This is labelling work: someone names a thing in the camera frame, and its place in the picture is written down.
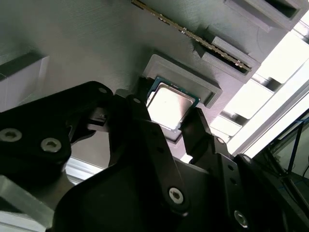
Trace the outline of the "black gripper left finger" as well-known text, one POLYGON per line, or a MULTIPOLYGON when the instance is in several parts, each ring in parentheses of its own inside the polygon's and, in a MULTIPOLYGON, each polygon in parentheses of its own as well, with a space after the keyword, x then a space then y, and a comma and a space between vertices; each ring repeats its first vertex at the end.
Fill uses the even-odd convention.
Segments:
POLYGON ((99 129, 109 134, 109 168, 71 190, 62 206, 95 212, 104 203, 125 205, 132 195, 149 211, 187 215, 179 169, 145 104, 95 81, 2 112, 0 173, 27 188, 55 181, 71 146, 99 129))

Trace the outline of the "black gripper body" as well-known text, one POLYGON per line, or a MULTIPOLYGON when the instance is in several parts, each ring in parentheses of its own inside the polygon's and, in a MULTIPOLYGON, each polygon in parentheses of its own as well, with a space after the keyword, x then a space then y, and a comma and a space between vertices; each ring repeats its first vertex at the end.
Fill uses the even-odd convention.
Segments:
POLYGON ((200 168, 172 157, 122 160, 76 185, 60 201, 56 232, 219 232, 231 229, 226 196, 232 161, 200 168))

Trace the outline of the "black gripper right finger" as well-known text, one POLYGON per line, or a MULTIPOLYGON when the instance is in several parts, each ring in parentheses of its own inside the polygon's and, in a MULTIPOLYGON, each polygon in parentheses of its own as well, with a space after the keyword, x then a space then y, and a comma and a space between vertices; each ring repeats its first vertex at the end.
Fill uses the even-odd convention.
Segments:
POLYGON ((295 204, 280 193, 261 165, 244 154, 232 156, 226 143, 213 135, 200 108, 181 125, 190 164, 211 178, 211 199, 234 232, 306 232, 309 205, 292 180, 278 171, 279 181, 295 204))

